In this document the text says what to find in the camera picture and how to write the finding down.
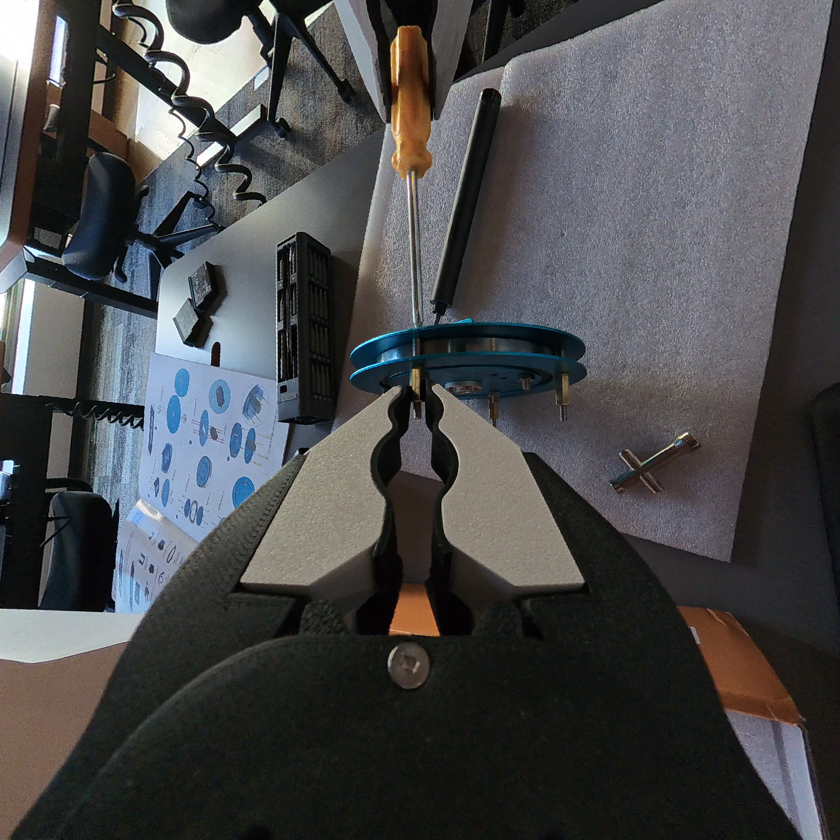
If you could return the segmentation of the cardboard box with white flaps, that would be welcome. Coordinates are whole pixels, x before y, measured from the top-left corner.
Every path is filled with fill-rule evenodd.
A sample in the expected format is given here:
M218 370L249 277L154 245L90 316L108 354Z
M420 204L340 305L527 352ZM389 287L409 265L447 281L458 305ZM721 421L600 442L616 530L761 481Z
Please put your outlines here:
M801 706L732 614L679 611L764 784L803 838L828 838ZM2 610L2 838L67 759L142 616Z

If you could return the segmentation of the wooden edged office desk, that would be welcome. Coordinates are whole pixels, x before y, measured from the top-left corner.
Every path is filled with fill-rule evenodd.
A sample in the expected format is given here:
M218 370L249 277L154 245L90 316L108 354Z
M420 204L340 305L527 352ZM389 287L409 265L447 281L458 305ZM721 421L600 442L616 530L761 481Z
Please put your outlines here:
M28 236L55 20L55 2L1 2L2 270Z

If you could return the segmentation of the blue round metal turntable base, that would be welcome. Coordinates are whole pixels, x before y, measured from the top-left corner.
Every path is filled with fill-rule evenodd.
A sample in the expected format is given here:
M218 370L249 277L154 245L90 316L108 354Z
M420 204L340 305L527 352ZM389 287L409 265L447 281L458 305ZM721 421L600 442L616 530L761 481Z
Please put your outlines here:
M461 400L486 398L490 420L503 397L554 391L567 418L571 385L584 379L585 344L573 334L537 325L471 319L390 332L357 346L350 382L371 393L420 381Z

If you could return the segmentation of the printed instruction sheet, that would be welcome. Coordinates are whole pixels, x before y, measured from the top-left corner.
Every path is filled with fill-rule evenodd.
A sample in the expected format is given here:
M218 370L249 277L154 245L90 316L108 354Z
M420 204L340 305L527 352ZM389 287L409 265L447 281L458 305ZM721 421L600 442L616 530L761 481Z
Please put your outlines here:
M153 353L140 497L202 541L282 467L277 383Z

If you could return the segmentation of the grey desk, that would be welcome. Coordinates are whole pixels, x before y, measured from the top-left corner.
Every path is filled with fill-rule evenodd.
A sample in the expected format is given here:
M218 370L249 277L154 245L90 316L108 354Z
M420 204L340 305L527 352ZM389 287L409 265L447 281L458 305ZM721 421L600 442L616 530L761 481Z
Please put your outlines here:
M276 243L302 230L343 264L360 263L382 131L231 226L209 256L254 279ZM677 603L719 607L831 653L838 609L809 421L838 382L838 134L814 119L784 262L770 356L729 563L632 538Z

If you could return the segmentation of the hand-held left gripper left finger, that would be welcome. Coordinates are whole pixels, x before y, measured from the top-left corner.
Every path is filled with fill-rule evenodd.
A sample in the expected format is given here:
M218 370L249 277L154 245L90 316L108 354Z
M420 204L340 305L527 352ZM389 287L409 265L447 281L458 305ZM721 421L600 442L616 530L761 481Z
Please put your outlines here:
M307 596L335 604L344 619L368 626L372 596L385 617L403 581L393 507L385 484L401 466L404 389L393 387L297 458L300 464L243 573L250 592Z

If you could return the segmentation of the yellow handled screwdriver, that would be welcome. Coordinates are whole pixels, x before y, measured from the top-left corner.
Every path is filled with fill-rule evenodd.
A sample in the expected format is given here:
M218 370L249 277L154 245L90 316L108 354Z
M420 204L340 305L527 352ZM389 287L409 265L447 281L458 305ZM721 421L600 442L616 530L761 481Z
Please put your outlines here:
M411 259L413 326L422 327L422 262L419 244L417 181L433 163L427 150L431 133L427 43L417 26L401 26L391 45L392 164L406 181Z

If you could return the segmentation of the metal cross socket wrench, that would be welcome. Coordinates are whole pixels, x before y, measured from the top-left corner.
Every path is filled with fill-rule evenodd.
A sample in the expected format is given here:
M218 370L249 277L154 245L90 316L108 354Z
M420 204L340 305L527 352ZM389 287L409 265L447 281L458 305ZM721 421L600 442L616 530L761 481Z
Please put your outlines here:
M657 469L663 468L677 457L689 453L699 447L699 441L697 441L691 434L683 433L677 436L671 444L660 449L658 452L649 456L645 460L641 460L636 457L629 448L622 449L618 455L624 464L629 468L629 471L612 479L610 484L617 493L622 494L629 487L641 482L652 493L658 494L663 488L657 479L654 478L653 473Z

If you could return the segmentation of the black office chair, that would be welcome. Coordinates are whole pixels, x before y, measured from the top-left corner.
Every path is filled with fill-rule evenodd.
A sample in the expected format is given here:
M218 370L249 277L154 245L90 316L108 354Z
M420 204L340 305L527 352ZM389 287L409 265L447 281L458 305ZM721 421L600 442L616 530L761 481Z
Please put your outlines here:
M52 500L56 536L39 607L50 611L104 612L111 584L118 519L100 495L65 490Z
M130 165L123 159L107 151L91 156L80 219L62 253L64 265L84 279L105 280L113 274L124 283L123 261L128 248L139 243L150 252L150 293L156 299L161 271L182 256L176 246L216 233L220 227L205 224L176 233L187 204L199 199L187 192L153 233L145 234L138 217L141 200L148 192L146 185L137 187Z
M337 88L341 99L352 102L354 90L347 80L340 79L310 36L305 17L320 9L324 1L273 1L276 20L269 24L259 10L259 1L168 1L166 10L175 31L197 44L215 44L239 28L248 18L262 45L260 54L266 60L269 74L269 106L267 121L280 137L291 128L277 117L277 107L287 61L294 38L300 39Z

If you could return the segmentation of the white foam sheet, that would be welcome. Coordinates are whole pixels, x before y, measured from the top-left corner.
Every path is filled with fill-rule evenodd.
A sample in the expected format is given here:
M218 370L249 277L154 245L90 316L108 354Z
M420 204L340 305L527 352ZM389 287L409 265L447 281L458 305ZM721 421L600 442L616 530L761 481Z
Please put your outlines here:
M419 186L434 286L482 89L501 109L451 316L561 329L588 375L500 431L626 534L728 561L832 10L657 3L451 87ZM691 434L700 447L617 493Z

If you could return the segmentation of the printed instruction booklet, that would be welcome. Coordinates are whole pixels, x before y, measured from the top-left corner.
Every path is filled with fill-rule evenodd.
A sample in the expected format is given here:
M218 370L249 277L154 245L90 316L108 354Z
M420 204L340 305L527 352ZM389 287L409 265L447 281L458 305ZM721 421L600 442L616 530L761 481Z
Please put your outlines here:
M115 612L146 612L195 547L195 540L139 500L119 527L112 577Z

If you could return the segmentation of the black electric screwdriver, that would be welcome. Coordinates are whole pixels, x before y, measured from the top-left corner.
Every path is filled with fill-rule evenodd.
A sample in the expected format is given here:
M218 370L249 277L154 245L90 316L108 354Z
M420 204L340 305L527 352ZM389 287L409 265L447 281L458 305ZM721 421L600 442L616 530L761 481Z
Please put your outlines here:
M497 126L500 105L499 90L486 88L481 92L431 300L435 324L440 322L454 302L455 290Z

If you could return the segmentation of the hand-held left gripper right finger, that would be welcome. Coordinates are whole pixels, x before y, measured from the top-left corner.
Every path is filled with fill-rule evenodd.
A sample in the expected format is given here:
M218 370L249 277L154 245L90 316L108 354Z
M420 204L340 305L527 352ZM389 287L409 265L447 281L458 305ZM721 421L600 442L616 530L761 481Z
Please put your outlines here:
M584 578L519 446L441 385L426 391L434 514L429 598L443 634L497 602L578 592Z

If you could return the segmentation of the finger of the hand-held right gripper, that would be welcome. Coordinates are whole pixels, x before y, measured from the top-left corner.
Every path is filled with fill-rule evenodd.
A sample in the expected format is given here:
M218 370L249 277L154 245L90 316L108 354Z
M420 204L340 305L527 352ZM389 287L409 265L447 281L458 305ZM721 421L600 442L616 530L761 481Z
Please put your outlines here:
M371 99L384 122L391 121L391 49L380 1L335 1L340 21Z
M429 36L433 119L439 119L455 77L473 1L437 1Z

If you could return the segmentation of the black screwdriver bit case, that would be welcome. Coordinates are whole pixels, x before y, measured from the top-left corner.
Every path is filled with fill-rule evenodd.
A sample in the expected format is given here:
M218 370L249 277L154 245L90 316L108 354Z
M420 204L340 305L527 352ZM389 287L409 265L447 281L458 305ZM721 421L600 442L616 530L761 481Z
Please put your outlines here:
M331 253L299 232L277 247L277 380L280 422L334 419Z

